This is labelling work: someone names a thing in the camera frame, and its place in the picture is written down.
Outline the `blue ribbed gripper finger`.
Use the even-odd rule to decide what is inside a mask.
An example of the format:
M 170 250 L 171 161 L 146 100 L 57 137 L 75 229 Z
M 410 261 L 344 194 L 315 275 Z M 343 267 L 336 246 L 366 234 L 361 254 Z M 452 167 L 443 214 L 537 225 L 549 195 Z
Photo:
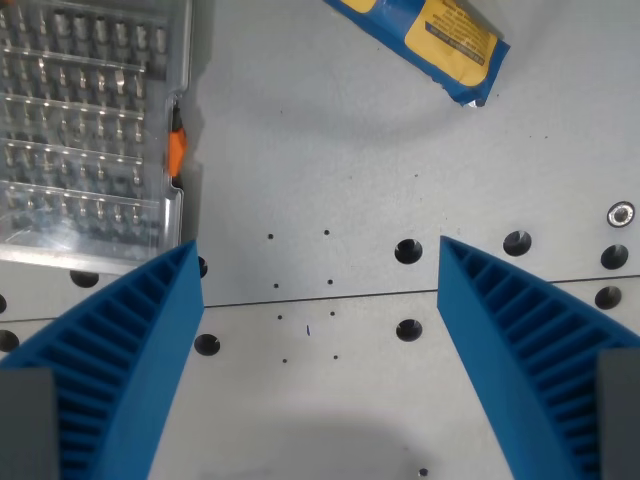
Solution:
M 145 479 L 204 312 L 195 242 L 132 270 L 1 362 L 55 385 L 64 479 Z
M 440 239 L 437 308 L 516 479 L 599 479 L 596 364 L 636 333 L 556 286 Z

